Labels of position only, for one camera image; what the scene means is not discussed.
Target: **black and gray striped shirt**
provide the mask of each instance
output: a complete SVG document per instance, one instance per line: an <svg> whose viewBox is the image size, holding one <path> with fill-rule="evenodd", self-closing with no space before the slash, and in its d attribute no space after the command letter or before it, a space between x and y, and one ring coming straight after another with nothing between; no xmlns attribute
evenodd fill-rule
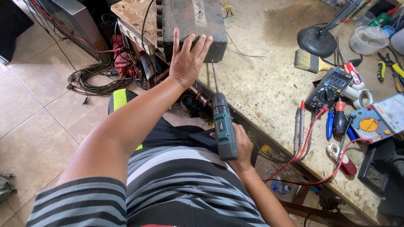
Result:
<svg viewBox="0 0 404 227"><path fill-rule="evenodd" d="M157 147L132 156L128 182L84 177L37 194L27 227L267 226L213 152Z"/></svg>

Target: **wooden board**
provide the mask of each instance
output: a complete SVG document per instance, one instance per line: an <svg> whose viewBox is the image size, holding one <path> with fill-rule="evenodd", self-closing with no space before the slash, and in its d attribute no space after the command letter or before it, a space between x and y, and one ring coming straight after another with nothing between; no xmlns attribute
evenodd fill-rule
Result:
<svg viewBox="0 0 404 227"><path fill-rule="evenodd" d="M111 7L122 20L140 32L149 0L122 0ZM296 35L309 25L329 21L336 11L318 0L230 0L236 11L234 17L225 20L230 39L223 61L215 64L219 90L226 95L234 109L267 135L279 147L292 153L296 108L314 90L312 81L319 80L325 72L314 74L293 67L295 51L299 48ZM156 44L156 6L153 3L146 20L145 38ZM348 45L354 33L353 23L341 24L332 30L339 36L340 47L348 60L359 58ZM265 56L262 59L238 54L235 46L246 55ZM385 54L386 48L380 50ZM377 80L376 53L364 56L357 68L365 81L365 88L372 91L375 101L395 94L389 69L385 81ZM199 74L200 82L215 90L211 64L204 64ZM353 111L349 104L345 113ZM305 127L309 128L312 113L306 111ZM326 152L329 143L340 144L341 138L327 141L325 124L327 114L316 123L313 130L311 151L301 162L319 179L327 177L334 169L335 160ZM353 144L347 155L359 169L367 146ZM360 211L374 224L385 224L386 219L377 213L380 197L356 177L339 171L327 186Z"/></svg>

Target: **cordless drill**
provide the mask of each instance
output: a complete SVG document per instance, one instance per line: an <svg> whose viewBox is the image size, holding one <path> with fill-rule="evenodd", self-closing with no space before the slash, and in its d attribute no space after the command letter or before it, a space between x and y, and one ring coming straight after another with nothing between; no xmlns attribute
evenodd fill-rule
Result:
<svg viewBox="0 0 404 227"><path fill-rule="evenodd" d="M213 77L215 78L216 93L212 97L213 122L215 123L217 149L222 161L231 161L238 158L236 137L234 136L233 122L226 97L217 88L215 65L212 60Z"/></svg>

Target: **pliers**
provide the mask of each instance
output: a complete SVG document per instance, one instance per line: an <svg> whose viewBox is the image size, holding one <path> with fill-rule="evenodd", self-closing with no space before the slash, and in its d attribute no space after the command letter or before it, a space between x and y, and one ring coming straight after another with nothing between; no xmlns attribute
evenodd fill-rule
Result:
<svg viewBox="0 0 404 227"><path fill-rule="evenodd" d="M377 55L381 59L381 61L378 62L379 69L377 71L377 79L380 82L383 82L386 66L391 67L391 71L393 72L394 86L396 87L398 93L404 94L404 71L400 68L400 64L394 63L390 59L389 53L386 54L386 57L384 57L380 52L377 52Z"/></svg>

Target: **black lamp base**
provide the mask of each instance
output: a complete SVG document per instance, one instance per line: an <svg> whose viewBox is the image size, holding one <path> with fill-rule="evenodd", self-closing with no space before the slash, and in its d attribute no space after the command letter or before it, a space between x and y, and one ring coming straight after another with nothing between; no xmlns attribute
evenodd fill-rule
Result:
<svg viewBox="0 0 404 227"><path fill-rule="evenodd" d="M300 30L297 34L297 43L303 50L312 55L326 58L331 56L337 48L337 42L330 32L323 36L319 35L322 27L307 27Z"/></svg>

